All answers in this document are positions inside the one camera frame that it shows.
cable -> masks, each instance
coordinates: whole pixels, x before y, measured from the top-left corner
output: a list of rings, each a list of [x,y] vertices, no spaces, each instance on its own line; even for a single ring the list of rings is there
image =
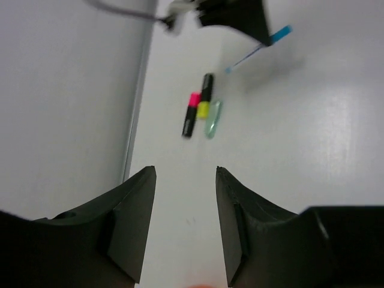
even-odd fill
[[[96,9],[100,9],[108,13],[117,14],[120,16],[136,17],[136,18],[141,18],[148,21],[153,21],[153,22],[161,21],[165,23],[164,18],[160,18],[155,15],[151,15],[148,13],[139,12],[131,9],[119,8],[114,5],[106,4],[102,2],[102,0],[83,0],[83,1]]]

red object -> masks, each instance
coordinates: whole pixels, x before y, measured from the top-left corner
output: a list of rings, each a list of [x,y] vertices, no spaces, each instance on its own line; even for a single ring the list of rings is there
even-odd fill
[[[190,102],[188,104],[188,106],[190,107],[196,107],[199,105],[200,103],[200,99],[201,99],[201,93],[199,92],[193,92],[191,94],[191,98],[190,98]]]

highlighter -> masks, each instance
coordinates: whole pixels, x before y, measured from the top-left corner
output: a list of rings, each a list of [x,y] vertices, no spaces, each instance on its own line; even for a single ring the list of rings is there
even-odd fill
[[[184,126],[182,128],[182,136],[186,138],[192,137],[194,124],[196,122],[197,107],[200,102],[200,93],[194,92],[191,94],[190,102],[185,116]]]
[[[202,95],[199,106],[197,107],[197,117],[206,119],[209,114],[209,106],[214,90],[215,77],[212,73],[205,74],[203,80]]]

yellow highlighter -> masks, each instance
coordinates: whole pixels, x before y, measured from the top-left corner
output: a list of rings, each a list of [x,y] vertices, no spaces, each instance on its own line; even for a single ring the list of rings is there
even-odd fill
[[[205,74],[201,100],[197,107],[197,117],[206,119],[209,114],[209,106],[211,104],[212,92],[214,90],[215,77],[212,73]]]

white tabletop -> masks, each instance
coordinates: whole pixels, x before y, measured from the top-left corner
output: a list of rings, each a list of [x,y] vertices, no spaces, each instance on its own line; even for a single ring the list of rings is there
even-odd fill
[[[256,43],[192,15],[177,38],[155,27],[130,171],[157,171],[142,288],[226,287],[217,166],[294,212],[384,203],[382,1],[267,3],[272,32],[291,24],[292,36],[229,76]],[[198,122],[185,140],[189,95],[208,72],[224,101],[217,134]]]

